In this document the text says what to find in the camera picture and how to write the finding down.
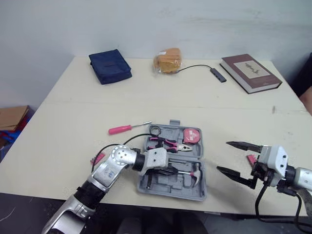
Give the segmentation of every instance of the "floor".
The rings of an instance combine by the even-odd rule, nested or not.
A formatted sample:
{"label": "floor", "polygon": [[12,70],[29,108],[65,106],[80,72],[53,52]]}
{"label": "floor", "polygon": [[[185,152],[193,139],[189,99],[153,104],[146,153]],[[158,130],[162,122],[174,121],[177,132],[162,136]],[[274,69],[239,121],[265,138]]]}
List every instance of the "floor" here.
{"label": "floor", "polygon": [[[0,233],[39,234],[42,227],[62,203],[62,200],[0,193]],[[156,212],[171,223],[173,214],[178,210],[102,204],[97,211],[97,215],[92,220],[93,229],[89,233],[110,233],[109,229],[116,229],[124,218],[136,217],[146,211]],[[230,214],[194,213],[204,224],[209,234],[302,233],[293,224],[262,223],[254,219],[253,216],[241,217]]]}

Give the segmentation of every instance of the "gray plastic tool case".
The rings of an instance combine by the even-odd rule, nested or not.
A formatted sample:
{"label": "gray plastic tool case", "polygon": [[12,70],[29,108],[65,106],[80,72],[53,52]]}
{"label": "gray plastic tool case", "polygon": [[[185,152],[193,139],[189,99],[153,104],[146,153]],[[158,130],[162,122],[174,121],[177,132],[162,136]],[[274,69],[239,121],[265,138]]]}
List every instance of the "gray plastic tool case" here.
{"label": "gray plastic tool case", "polygon": [[[195,179],[190,175],[152,175],[152,184],[147,189],[148,175],[140,176],[137,189],[145,194],[155,194],[163,196],[172,196],[188,200],[203,201],[207,196],[207,186],[205,177],[205,165],[199,158],[203,157],[202,134],[199,128],[180,126],[179,120],[170,120],[170,125],[152,124],[150,128],[157,126],[161,129],[159,137],[168,140],[175,140],[178,144],[183,143],[183,130],[187,128],[196,129],[200,133],[200,141],[197,144],[188,144],[192,146],[193,150],[189,152],[178,151],[177,153],[168,152],[169,161],[180,164],[172,164],[179,171],[190,172],[194,170],[194,163],[200,163],[202,177],[196,186]],[[157,141],[150,141],[149,137],[144,143],[144,150],[148,147],[155,147]]]}

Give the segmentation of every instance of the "person's arm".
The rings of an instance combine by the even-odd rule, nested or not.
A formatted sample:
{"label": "person's arm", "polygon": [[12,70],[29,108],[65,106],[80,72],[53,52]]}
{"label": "person's arm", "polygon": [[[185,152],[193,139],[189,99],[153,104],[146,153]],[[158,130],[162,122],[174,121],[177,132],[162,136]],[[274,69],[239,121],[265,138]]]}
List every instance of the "person's arm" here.
{"label": "person's arm", "polygon": [[299,98],[307,111],[312,115],[312,86],[309,87]]}

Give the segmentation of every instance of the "navy blue pouch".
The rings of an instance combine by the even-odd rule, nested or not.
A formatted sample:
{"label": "navy blue pouch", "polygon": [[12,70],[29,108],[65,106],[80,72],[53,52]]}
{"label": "navy blue pouch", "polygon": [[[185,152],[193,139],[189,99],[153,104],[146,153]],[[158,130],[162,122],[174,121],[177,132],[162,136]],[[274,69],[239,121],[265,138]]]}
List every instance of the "navy blue pouch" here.
{"label": "navy blue pouch", "polygon": [[93,70],[101,84],[110,84],[132,77],[131,67],[116,50],[89,55]]}

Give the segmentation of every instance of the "book cover label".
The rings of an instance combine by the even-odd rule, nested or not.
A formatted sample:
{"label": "book cover label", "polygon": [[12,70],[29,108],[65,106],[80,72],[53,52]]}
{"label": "book cover label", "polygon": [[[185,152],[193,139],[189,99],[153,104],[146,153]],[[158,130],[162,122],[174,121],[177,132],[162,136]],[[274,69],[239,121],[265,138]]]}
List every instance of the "book cover label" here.
{"label": "book cover label", "polygon": [[264,77],[270,74],[253,60],[237,62],[234,63],[234,65],[239,70],[241,70],[249,79]]}

